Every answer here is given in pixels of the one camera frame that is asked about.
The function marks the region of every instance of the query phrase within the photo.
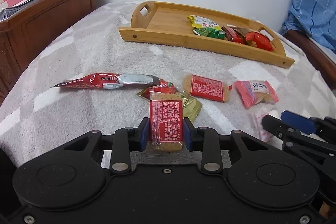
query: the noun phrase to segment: brown wooden dresser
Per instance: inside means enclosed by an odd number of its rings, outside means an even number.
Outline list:
[[[95,9],[95,0],[39,0],[0,22],[0,106],[55,38]]]

